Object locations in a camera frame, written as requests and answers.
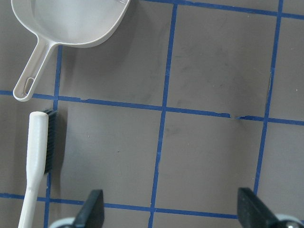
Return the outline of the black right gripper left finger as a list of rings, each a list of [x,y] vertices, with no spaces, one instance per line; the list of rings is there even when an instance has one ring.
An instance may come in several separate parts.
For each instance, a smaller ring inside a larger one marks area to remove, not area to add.
[[[92,190],[72,223],[73,228],[101,228],[105,219],[103,190]]]

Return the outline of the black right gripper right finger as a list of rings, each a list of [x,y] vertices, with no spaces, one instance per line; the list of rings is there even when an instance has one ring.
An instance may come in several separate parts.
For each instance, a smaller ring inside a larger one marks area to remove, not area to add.
[[[237,218],[243,228],[302,228],[304,226],[293,216],[274,214],[250,188],[239,188],[237,193]]]

